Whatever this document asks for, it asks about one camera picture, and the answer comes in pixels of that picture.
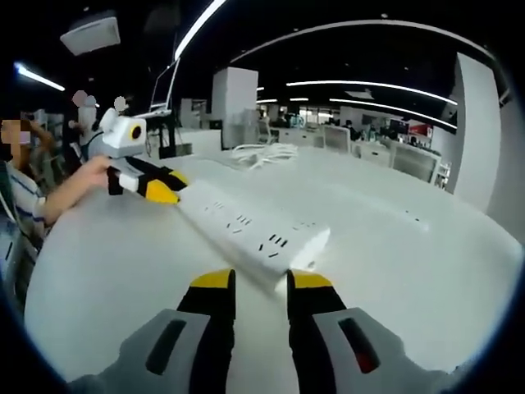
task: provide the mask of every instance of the white column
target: white column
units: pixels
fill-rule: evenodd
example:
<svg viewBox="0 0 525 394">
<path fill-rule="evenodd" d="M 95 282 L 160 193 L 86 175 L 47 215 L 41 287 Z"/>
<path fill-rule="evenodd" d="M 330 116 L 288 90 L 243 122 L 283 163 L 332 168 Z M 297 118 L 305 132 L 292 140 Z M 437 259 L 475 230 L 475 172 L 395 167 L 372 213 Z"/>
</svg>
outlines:
<svg viewBox="0 0 525 394">
<path fill-rule="evenodd" d="M 228 67 L 213 77 L 212 116 L 222 120 L 222 141 L 225 148 L 244 142 L 247 111 L 257 104 L 258 72 Z"/>
<path fill-rule="evenodd" d="M 500 161 L 501 122 L 498 92 L 492 70 L 458 53 L 456 150 L 446 189 L 486 212 Z"/>
<path fill-rule="evenodd" d="M 268 105 L 268 117 L 270 121 L 276 121 L 279 117 L 279 106 L 277 104 Z"/>
<path fill-rule="evenodd" d="M 191 112 L 192 99 L 183 98 L 180 101 L 180 124 L 182 127 L 193 127 L 193 113 Z"/>
</svg>

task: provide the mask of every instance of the power strip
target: power strip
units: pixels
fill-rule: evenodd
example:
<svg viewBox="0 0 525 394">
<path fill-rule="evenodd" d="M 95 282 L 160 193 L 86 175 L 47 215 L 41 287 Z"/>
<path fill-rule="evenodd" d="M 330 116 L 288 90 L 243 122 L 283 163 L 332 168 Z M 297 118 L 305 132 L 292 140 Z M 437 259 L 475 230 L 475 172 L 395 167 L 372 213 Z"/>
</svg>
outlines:
<svg viewBox="0 0 525 394">
<path fill-rule="evenodd" d="M 273 278 L 289 268 L 313 270 L 330 236 L 327 226 L 261 212 L 206 181 L 195 181 L 179 196 L 179 209 L 230 259 Z"/>
</svg>

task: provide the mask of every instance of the led light strip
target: led light strip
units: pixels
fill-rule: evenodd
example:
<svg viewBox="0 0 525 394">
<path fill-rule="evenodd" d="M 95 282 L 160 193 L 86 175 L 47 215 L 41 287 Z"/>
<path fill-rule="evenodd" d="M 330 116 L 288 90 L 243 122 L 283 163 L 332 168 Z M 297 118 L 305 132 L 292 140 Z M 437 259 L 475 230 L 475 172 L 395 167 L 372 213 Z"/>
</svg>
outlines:
<svg viewBox="0 0 525 394">
<path fill-rule="evenodd" d="M 52 88 L 60 90 L 61 92 L 66 90 L 66 88 L 64 88 L 63 86 L 60 86 L 59 84 L 55 84 L 54 82 L 52 82 L 50 80 L 46 80 L 42 76 L 39 76 L 38 74 L 35 74 L 32 71 L 29 71 L 27 68 L 25 68 L 21 64 L 17 64 L 16 65 L 16 69 L 18 70 L 18 73 L 20 75 L 27 76 L 28 78 L 30 78 L 32 80 L 36 80 L 36 81 L 40 82 L 41 84 L 45 84 L 47 86 L 51 86 Z"/>
<path fill-rule="evenodd" d="M 212 17 L 215 11 L 218 10 L 225 2 L 226 0 L 214 0 L 214 2 L 210 4 L 206 10 L 204 10 L 201 16 L 195 21 L 194 25 L 191 26 L 188 33 L 186 33 L 182 41 L 180 41 L 180 44 L 175 51 L 175 61 L 179 60 L 180 55 L 182 55 L 182 51 L 186 49 L 189 42 L 197 34 L 200 28 L 203 27 L 204 23 L 206 23 L 206 21 Z"/>
<path fill-rule="evenodd" d="M 417 94 L 423 94 L 428 97 L 432 97 L 433 99 L 438 99 L 445 101 L 447 103 L 458 105 L 454 100 L 451 100 L 446 97 L 438 96 L 437 94 L 432 94 L 428 92 L 424 92 L 422 90 L 412 89 L 412 88 L 405 88 L 404 86 L 398 86 L 398 85 L 389 85 L 389 84 L 381 84 L 379 82 L 365 82 L 362 80 L 307 80 L 305 82 L 290 82 L 289 84 L 286 84 L 286 86 L 303 86 L 303 85 L 365 85 L 365 86 L 381 86 L 382 88 L 392 88 L 392 89 L 400 89 L 405 90 L 407 92 L 417 93 Z"/>
<path fill-rule="evenodd" d="M 426 119 L 430 119 L 431 121 L 437 121 L 445 126 L 451 127 L 453 129 L 457 129 L 457 126 L 451 125 L 450 123 L 447 123 L 446 121 L 442 121 L 440 119 L 436 119 L 434 117 L 429 117 L 428 115 L 423 115 L 419 112 L 409 111 L 408 109 L 403 108 L 397 108 L 397 107 L 391 107 L 390 105 L 384 105 L 384 104 L 376 104 L 376 103 L 367 103 L 366 101 L 356 101 L 356 100 L 343 100 L 341 98 L 330 98 L 330 101 L 333 103 L 349 103 L 349 104 L 361 104 L 361 105 L 369 105 L 371 107 L 379 107 L 379 108 L 387 108 L 392 109 L 394 111 L 400 111 L 400 112 L 406 112 L 411 113 L 412 115 L 417 115 L 418 117 L 424 117 Z"/>
</svg>

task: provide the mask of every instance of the ceiling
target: ceiling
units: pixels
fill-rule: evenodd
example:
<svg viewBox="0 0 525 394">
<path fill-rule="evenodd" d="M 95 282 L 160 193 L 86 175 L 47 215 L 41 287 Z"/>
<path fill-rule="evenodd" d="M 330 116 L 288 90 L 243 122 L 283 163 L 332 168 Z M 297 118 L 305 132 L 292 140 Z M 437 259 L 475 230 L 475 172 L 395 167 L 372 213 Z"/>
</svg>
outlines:
<svg viewBox="0 0 525 394">
<path fill-rule="evenodd" d="M 117 95 L 135 94 L 147 103 L 156 76 L 171 62 L 174 38 L 180 42 L 185 32 L 210 0 L 174 2 L 124 2 L 119 0 L 80 2 L 41 2 L 32 5 L 25 17 L 30 39 L 20 46 L 16 59 L 29 69 L 66 87 L 58 92 L 44 85 L 19 80 L 22 103 L 28 107 L 70 105 L 78 89 L 94 95 L 103 107 Z M 471 39 L 481 46 L 493 47 L 494 12 L 476 15 L 477 24 L 467 24 L 473 15 L 443 4 L 424 4 L 411 11 L 373 2 L 358 10 L 352 2 L 303 0 L 300 3 L 277 0 L 228 0 L 204 25 L 184 51 L 178 70 L 175 92 L 178 97 L 211 98 L 212 76 L 224 66 L 245 67 L 259 72 L 261 99 L 307 97 L 310 105 L 326 106 L 328 99 L 355 99 L 347 90 L 362 86 L 321 85 L 286 87 L 286 82 L 302 80 L 364 80 L 401 85 L 449 97 L 454 87 L 455 54 L 460 51 L 493 66 L 476 49 L 441 34 L 402 26 L 339 27 L 302 34 L 231 60 L 244 51 L 271 39 L 314 26 L 350 20 L 404 20 L 446 29 Z M 171 9 L 157 15 L 157 32 L 144 33 L 148 15 L 162 4 Z M 96 11 L 115 10 L 121 44 L 74 57 L 60 42 L 60 35 L 77 19 Z M 500 93 L 504 82 L 497 77 Z M 397 89 L 369 88 L 374 103 L 441 117 L 445 103 L 420 94 Z"/>
</svg>

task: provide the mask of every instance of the desk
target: desk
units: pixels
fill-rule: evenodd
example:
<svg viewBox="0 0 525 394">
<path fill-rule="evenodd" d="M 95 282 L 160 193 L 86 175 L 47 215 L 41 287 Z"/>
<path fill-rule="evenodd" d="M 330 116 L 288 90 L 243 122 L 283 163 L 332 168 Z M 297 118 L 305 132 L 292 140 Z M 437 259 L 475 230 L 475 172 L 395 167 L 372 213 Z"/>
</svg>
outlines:
<svg viewBox="0 0 525 394">
<path fill-rule="evenodd" d="M 410 359 L 451 371 L 490 338 L 523 261 L 521 245 L 453 195 L 324 149 L 237 172 L 211 160 L 173 158 L 261 209 L 279 204 L 331 226 L 317 261 L 348 307 L 359 306 L 404 341 Z M 25 323 L 51 365 L 72 380 L 99 373 L 121 342 L 197 275 L 226 262 L 176 208 L 100 190 L 66 213 L 46 240 L 27 295 Z M 229 393 L 298 392 L 285 302 L 237 281 Z"/>
</svg>

